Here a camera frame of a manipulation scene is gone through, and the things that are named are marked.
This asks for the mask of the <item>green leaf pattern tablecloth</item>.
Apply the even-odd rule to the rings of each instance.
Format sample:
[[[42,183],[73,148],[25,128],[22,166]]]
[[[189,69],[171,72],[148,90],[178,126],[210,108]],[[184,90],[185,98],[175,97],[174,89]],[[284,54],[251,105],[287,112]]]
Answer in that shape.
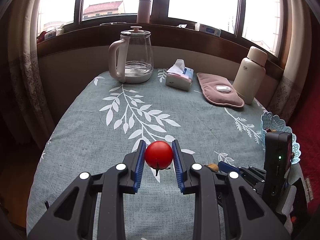
[[[106,172],[144,140],[177,140],[201,165],[224,161],[237,168],[264,168],[260,118],[254,100],[240,109],[214,106],[194,80],[184,92],[167,86],[154,70],[141,84],[122,84],[109,72],[97,76],[71,104],[48,140],[35,173],[28,209],[28,234],[82,172]],[[97,197],[93,238],[97,238]],[[140,188],[123,195],[125,239],[193,239],[195,196],[177,184],[174,161],[156,171],[144,159]]]

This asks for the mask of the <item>right beige curtain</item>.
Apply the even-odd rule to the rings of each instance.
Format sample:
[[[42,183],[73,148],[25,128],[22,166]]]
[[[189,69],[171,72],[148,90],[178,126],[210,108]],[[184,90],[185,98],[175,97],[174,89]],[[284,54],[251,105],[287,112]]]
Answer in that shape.
[[[268,110],[289,121],[297,106],[306,81],[312,45],[309,6],[305,0],[287,2],[285,68]]]

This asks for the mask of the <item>white blue box on sill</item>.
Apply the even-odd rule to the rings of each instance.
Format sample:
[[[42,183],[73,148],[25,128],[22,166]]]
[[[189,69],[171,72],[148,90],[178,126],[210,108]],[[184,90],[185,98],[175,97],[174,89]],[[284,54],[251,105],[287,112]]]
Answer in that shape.
[[[220,35],[221,35],[220,29],[217,29],[217,28],[205,25],[205,24],[201,24],[201,23],[196,23],[194,30],[202,32],[202,33],[207,33],[207,34],[210,34],[210,35],[213,35],[216,37],[220,37]]]

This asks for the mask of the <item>left beige curtain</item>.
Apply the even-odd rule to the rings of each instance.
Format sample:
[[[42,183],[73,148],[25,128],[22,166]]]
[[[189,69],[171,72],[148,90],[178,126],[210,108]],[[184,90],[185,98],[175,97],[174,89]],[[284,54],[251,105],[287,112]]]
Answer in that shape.
[[[9,17],[8,60],[11,83],[24,121],[39,148],[44,148],[54,122],[44,95],[37,56],[40,0],[13,0]]]

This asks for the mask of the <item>beige curtain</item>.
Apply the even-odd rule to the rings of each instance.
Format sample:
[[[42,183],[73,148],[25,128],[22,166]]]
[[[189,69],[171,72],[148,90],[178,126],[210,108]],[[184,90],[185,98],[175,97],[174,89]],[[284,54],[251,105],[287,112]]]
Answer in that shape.
[[[8,60],[11,83],[24,121],[39,148],[44,148],[54,122],[44,95],[37,56],[40,0],[13,0],[9,17]]]
[[[297,106],[306,81],[312,45],[309,6],[305,0],[287,2],[285,68],[268,110],[289,121]]]

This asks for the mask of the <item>pink hot water bag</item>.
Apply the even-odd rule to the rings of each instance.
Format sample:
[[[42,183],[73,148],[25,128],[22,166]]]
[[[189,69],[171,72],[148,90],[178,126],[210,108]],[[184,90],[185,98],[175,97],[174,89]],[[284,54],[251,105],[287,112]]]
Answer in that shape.
[[[197,73],[205,99],[216,106],[241,108],[245,102],[238,96],[231,83],[222,76]]]

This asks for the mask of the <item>cream thermos flask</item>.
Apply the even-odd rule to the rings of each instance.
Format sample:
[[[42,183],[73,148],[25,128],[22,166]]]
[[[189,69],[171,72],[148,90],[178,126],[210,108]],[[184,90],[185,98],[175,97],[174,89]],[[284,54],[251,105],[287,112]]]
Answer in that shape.
[[[245,104],[250,105],[265,76],[267,54],[251,46],[248,54],[242,59],[233,82],[233,88]]]

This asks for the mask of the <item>white items on sill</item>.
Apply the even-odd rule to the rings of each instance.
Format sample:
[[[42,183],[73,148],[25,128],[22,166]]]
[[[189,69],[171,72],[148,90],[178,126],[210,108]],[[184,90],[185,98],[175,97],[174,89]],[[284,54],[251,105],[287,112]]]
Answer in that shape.
[[[45,31],[45,30],[42,31],[36,40],[37,40],[37,42],[42,42],[42,41],[48,40],[50,38],[62,35],[64,32],[65,32],[64,25],[61,25],[61,26],[55,27],[54,29],[49,30],[49,31]]]

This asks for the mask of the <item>light blue plastic basket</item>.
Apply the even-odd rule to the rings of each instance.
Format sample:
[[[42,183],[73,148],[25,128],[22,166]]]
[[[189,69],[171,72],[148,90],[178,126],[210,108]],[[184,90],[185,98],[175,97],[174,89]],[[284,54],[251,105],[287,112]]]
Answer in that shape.
[[[263,151],[265,151],[265,136],[267,129],[276,132],[290,132],[292,133],[292,153],[293,157],[291,159],[291,164],[295,165],[300,162],[300,144],[296,142],[296,135],[293,133],[291,127],[286,125],[285,120],[281,119],[278,115],[273,115],[272,112],[264,112],[260,118],[260,127],[261,127],[261,140]]]

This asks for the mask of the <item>tissue pack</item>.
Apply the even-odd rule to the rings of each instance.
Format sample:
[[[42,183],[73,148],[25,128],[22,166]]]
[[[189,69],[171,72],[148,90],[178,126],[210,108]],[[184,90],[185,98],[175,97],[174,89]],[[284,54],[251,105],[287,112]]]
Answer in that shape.
[[[183,59],[177,59],[175,64],[167,70],[165,84],[167,86],[189,91],[193,83],[194,70],[186,67]]]

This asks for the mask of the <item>pink tumbler on sill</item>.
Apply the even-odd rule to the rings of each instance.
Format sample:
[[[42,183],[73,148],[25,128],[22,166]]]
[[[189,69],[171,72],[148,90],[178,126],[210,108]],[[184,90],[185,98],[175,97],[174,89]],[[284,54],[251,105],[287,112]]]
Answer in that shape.
[[[137,23],[149,23],[152,0],[139,0]]]

